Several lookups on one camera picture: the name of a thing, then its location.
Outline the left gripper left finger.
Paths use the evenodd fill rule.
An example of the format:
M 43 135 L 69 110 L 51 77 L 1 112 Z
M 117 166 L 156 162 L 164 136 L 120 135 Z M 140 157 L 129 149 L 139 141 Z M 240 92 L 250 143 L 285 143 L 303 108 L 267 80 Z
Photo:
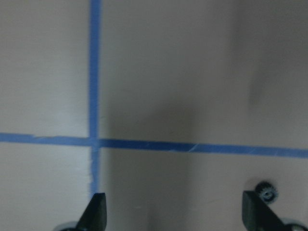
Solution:
M 79 219 L 76 231 L 104 231 L 107 226 L 105 193 L 95 193 Z

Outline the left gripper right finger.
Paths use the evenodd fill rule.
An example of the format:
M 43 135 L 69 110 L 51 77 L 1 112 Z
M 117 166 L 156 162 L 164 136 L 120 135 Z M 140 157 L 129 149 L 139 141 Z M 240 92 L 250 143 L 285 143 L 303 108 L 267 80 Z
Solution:
M 242 222 L 247 231 L 288 231 L 289 227 L 254 191 L 243 191 Z

